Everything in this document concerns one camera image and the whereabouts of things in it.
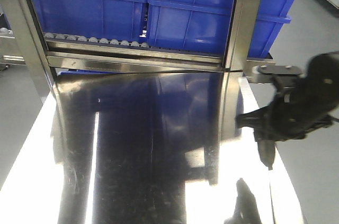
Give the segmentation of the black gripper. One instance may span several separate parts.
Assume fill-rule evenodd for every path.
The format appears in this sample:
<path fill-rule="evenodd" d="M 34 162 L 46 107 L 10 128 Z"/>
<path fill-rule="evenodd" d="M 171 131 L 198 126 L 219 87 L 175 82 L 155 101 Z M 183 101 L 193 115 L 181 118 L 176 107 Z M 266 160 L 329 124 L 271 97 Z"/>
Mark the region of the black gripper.
<path fill-rule="evenodd" d="M 283 87 L 278 76 L 273 84 L 276 94 L 269 105 L 236 117 L 239 128 L 253 128 L 256 141 L 299 140 L 331 126 L 329 113 L 338 108 L 338 52 L 313 57 L 293 87 Z"/>

